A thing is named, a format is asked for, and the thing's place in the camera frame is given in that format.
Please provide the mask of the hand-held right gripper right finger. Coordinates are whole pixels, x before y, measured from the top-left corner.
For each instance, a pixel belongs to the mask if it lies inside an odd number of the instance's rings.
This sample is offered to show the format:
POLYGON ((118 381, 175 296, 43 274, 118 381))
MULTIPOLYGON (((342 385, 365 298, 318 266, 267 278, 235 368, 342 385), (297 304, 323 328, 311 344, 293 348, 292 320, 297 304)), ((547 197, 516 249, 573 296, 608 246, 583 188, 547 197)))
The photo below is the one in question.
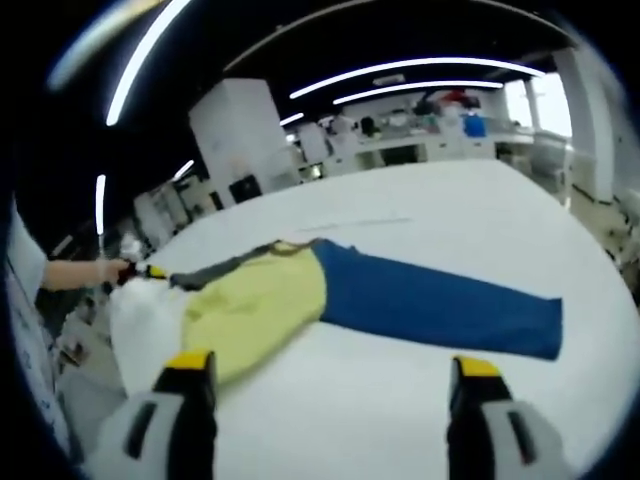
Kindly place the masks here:
POLYGON ((486 360, 452 360, 446 441, 450 479, 570 477, 559 433, 486 360))

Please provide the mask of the person's left hand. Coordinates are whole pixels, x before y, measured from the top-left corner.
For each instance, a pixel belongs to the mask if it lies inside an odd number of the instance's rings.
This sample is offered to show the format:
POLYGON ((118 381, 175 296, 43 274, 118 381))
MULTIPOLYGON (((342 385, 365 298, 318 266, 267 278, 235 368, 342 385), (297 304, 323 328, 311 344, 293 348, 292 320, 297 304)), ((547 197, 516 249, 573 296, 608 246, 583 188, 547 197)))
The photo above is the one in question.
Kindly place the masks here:
POLYGON ((109 283, 116 285, 122 272, 129 267, 129 262, 123 259, 99 259, 96 261, 98 284, 109 283))

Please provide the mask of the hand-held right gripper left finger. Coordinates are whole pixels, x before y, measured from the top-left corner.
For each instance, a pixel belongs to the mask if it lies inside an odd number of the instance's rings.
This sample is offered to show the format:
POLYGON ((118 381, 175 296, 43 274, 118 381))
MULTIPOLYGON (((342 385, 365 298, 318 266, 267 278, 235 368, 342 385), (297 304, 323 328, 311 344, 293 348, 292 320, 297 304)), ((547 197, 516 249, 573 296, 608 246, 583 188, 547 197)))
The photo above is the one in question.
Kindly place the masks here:
POLYGON ((91 479, 212 479, 217 437, 216 359, 210 351, 171 359, 146 392, 103 424, 84 464, 91 479))

